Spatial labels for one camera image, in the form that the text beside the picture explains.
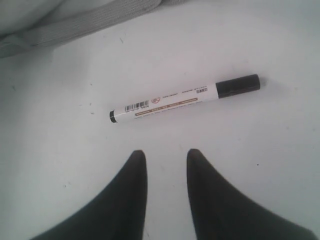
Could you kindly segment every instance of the barcode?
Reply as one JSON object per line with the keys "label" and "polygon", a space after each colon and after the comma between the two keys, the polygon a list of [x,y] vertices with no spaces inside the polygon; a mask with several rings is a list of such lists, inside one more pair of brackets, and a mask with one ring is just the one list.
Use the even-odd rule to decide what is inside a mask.
{"label": "barcode", "polygon": [[208,88],[202,88],[200,90],[197,90],[196,93],[200,94],[200,93],[203,93],[203,92],[206,92],[206,91],[208,91]]}
{"label": "barcode", "polygon": [[131,111],[134,111],[134,110],[137,110],[137,109],[144,109],[144,108],[147,108],[149,107],[149,101],[142,101],[142,102],[138,102],[136,104],[132,104],[132,105],[129,105],[129,106],[126,106],[124,108],[125,112],[131,112]]}

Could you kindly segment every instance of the white floor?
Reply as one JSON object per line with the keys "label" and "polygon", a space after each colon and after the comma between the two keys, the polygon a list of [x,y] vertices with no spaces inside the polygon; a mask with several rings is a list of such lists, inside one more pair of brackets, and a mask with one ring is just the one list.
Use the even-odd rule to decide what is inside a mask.
{"label": "white floor", "polygon": [[[186,157],[320,236],[320,2],[198,0],[0,60],[0,239],[28,240],[147,157],[147,240],[195,240]],[[260,91],[110,122],[109,111],[248,74]]]}

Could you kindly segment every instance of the grey fabric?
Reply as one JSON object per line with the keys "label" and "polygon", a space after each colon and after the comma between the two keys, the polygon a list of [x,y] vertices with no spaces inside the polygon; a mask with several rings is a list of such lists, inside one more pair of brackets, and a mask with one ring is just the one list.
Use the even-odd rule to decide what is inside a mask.
{"label": "grey fabric", "polygon": [[184,0],[114,0],[96,9],[0,39],[0,58],[62,44]]}

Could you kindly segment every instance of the black marker cap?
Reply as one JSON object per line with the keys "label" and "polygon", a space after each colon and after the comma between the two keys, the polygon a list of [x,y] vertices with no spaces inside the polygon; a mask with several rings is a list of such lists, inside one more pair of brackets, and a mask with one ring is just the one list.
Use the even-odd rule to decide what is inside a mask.
{"label": "black marker cap", "polygon": [[113,122],[114,124],[117,122],[115,119],[115,110],[110,112],[110,120],[111,122]]}
{"label": "black marker cap", "polygon": [[260,89],[260,80],[257,74],[244,76],[228,81],[217,82],[216,90],[220,99],[233,95],[244,94]]}

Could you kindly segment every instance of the marker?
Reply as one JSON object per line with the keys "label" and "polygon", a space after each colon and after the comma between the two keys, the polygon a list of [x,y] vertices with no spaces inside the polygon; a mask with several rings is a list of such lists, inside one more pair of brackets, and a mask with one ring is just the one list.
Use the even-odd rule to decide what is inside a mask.
{"label": "marker", "polygon": [[244,76],[207,86],[192,88],[163,97],[156,97],[151,100],[141,101],[123,108],[115,109],[110,112],[110,120],[113,123],[124,123],[133,119],[140,119],[173,109],[248,93],[259,89],[260,80],[257,74]]}

